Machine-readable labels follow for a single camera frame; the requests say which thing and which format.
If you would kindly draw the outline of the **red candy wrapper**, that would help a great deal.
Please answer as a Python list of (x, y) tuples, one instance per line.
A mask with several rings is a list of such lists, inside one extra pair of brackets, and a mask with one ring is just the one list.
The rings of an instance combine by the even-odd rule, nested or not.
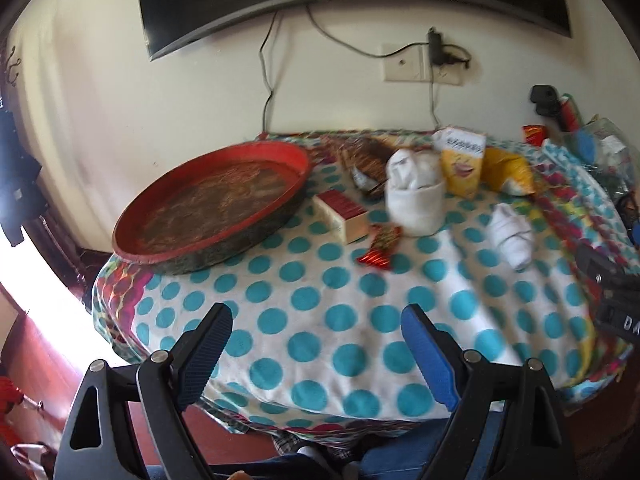
[(402, 237), (402, 229), (393, 223), (375, 223), (371, 226), (372, 240), (369, 249), (357, 258), (364, 266), (390, 270), (392, 255)]

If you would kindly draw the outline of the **yellow snack bag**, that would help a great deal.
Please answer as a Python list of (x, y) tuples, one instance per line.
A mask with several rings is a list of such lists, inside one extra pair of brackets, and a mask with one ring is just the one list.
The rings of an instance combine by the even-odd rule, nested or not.
[(480, 180), (497, 193), (515, 197), (535, 193), (534, 176), (527, 160), (502, 148), (486, 148)]

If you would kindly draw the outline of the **red and cream box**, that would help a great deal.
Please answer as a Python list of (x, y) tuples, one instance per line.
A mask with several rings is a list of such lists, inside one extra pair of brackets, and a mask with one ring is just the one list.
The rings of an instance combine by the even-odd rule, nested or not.
[(345, 245), (361, 240), (369, 234), (368, 212), (337, 190), (324, 191), (312, 198), (314, 211)]

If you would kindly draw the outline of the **yellow medicine box with smile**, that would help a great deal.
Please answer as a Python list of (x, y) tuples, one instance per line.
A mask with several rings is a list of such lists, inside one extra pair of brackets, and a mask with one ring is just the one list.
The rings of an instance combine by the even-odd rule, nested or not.
[(458, 127), (446, 127), (434, 133), (433, 146), (439, 152), (447, 191), (467, 200), (474, 198), (480, 186), (486, 136)]

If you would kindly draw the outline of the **brown snack packets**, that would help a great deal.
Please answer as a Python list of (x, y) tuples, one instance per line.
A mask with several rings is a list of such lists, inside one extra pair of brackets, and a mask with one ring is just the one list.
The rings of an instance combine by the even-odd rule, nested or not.
[(368, 200), (382, 200), (387, 181), (386, 167), (395, 150), (368, 136), (322, 136), (327, 148), (350, 177), (356, 190)]

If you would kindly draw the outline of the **person's jeans leg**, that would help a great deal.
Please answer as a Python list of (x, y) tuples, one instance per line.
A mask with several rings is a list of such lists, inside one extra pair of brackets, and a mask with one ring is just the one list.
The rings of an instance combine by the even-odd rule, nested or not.
[(415, 479), (435, 456), (446, 419), (432, 419), (398, 438), (367, 444), (350, 462), (334, 460), (318, 448), (302, 446), (295, 453), (270, 460), (209, 467), (216, 479)]

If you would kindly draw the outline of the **polka dot tablecloth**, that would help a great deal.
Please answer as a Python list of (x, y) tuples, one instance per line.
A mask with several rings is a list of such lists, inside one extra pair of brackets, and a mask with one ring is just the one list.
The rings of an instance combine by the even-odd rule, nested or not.
[(523, 270), (491, 245), (491, 213), (508, 199), (488, 188), (472, 200), (448, 196), (444, 226), (402, 240), (390, 270), (361, 264), (368, 242), (341, 243), (303, 202), (278, 232), (206, 270), (162, 275), (108, 259), (93, 285), (94, 326), (135, 363), (226, 304), (232, 334), (200, 405), (232, 432), (348, 437), (446, 417), (401, 336), (408, 304), (488, 360), (541, 360), (562, 398), (582, 403), (612, 382), (631, 348), (596, 332), (596, 292), (577, 273), (575, 246), (586, 242), (629, 272), (638, 252), (608, 194), (565, 148), (502, 148), (526, 158), (538, 185), (534, 198), (510, 200), (534, 237)]

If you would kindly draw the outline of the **clear plastic bag of items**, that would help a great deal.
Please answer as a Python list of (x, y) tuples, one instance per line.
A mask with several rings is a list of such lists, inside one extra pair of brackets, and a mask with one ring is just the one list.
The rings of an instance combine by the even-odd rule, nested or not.
[(615, 205), (634, 194), (639, 184), (639, 150), (614, 122), (594, 116), (578, 129), (564, 132), (563, 143)]

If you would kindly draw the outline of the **round red tray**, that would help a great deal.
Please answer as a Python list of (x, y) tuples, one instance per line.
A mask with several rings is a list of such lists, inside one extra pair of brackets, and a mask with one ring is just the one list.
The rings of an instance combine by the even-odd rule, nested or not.
[(161, 274), (187, 274), (246, 252), (285, 226), (306, 198), (306, 148), (260, 140), (188, 160), (122, 212), (115, 255)]

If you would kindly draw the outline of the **small red snack packet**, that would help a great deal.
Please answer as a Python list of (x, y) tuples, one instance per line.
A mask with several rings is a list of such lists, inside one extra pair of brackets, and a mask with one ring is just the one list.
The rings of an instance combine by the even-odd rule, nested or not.
[(541, 148), (548, 139), (548, 130), (544, 125), (526, 125), (522, 127), (524, 140), (535, 148)]

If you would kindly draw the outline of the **red green package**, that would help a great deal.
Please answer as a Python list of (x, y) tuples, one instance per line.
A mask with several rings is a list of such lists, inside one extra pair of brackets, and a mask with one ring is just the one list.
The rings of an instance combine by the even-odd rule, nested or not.
[(579, 108), (570, 94), (562, 94), (560, 105), (560, 118), (564, 132), (574, 132), (584, 126), (582, 114), (580, 114)]

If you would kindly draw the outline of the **dark hanging clothes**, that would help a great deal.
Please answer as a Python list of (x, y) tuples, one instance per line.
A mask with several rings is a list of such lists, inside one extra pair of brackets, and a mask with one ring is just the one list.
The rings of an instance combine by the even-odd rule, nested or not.
[(1, 111), (1, 229), (12, 247), (24, 240), (22, 227), (49, 208), (37, 180), (42, 166), (23, 148), (13, 114)]

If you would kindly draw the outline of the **black power adapter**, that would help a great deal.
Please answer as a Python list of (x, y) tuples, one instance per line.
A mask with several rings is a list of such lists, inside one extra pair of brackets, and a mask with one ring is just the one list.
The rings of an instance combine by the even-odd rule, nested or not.
[[(454, 55), (448, 49), (458, 49), (463, 56)], [(444, 44), (442, 34), (435, 27), (431, 27), (427, 33), (427, 52), (428, 62), (432, 67), (463, 65), (466, 70), (470, 67), (469, 52), (452, 44)]]

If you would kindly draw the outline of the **white wall socket plate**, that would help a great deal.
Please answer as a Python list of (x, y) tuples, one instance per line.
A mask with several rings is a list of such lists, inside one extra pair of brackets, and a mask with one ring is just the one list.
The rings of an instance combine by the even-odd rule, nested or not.
[(382, 81), (385, 82), (432, 82), (461, 87), (462, 66), (443, 65), (428, 67), (427, 46), (408, 47), (402, 52), (382, 59)]

